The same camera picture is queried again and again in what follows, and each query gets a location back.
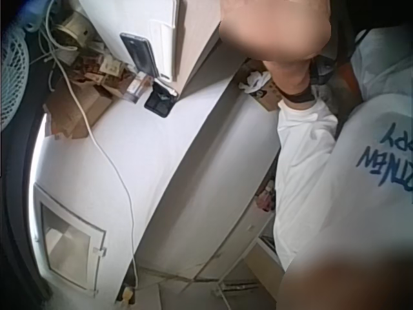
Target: wall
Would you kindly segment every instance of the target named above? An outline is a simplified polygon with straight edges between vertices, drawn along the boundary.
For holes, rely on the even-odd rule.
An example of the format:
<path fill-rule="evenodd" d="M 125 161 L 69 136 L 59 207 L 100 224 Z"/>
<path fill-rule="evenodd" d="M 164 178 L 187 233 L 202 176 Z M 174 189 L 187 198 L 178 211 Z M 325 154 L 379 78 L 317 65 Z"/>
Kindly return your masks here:
<path fill-rule="evenodd" d="M 243 60 L 221 45 L 188 85 L 189 95 L 166 119 L 143 107 L 146 93 L 136 105 L 117 102 L 94 127 L 96 140 L 131 192 L 135 249 L 179 163 Z M 90 139 L 48 137 L 35 180 L 59 203 L 106 231 L 107 253 L 99 266 L 94 303 L 113 303 L 132 259 L 132 231 L 126 194 L 111 166 Z M 73 300 L 82 304 L 85 298 L 78 295 Z"/>
<path fill-rule="evenodd" d="M 140 265 L 195 277 L 240 219 L 271 166 L 279 148 L 276 112 L 267 112 L 235 84 L 225 97 L 159 203 L 137 252 Z M 237 253 L 238 246 L 231 251 Z"/>

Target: smartphone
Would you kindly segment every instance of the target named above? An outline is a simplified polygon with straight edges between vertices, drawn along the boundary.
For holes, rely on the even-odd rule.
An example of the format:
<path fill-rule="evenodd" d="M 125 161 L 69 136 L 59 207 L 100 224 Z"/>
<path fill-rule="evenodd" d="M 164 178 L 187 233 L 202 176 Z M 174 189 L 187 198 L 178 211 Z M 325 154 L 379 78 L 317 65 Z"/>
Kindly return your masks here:
<path fill-rule="evenodd" d="M 158 78 L 154 53 L 148 39 L 125 33 L 120 36 L 136 68 L 153 78 Z"/>

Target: white fan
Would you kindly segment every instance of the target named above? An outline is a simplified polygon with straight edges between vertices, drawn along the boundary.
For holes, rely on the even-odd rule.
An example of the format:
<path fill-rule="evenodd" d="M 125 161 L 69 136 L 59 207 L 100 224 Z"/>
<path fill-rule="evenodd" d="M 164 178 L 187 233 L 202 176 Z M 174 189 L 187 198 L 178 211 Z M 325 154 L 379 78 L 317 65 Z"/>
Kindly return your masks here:
<path fill-rule="evenodd" d="M 25 93 L 29 54 L 25 32 L 10 27 L 1 38 L 1 130 L 13 118 Z"/>

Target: glass panel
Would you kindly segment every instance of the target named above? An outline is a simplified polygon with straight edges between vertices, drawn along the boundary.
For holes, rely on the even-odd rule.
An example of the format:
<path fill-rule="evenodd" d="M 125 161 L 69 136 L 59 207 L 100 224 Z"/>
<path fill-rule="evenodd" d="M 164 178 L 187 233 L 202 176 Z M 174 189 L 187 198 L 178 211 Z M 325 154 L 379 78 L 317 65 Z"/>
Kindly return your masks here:
<path fill-rule="evenodd" d="M 46 254 L 51 270 L 87 288 L 90 237 L 41 205 Z"/>

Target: wooden shelf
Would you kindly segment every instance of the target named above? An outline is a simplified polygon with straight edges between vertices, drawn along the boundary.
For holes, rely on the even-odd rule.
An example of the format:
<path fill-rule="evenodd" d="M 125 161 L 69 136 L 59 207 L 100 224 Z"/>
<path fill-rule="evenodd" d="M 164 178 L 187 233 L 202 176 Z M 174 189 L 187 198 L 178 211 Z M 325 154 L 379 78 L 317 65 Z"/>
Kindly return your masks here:
<path fill-rule="evenodd" d="M 176 74 L 168 86 L 181 95 L 219 40 L 219 0 L 181 0 L 178 16 Z"/>

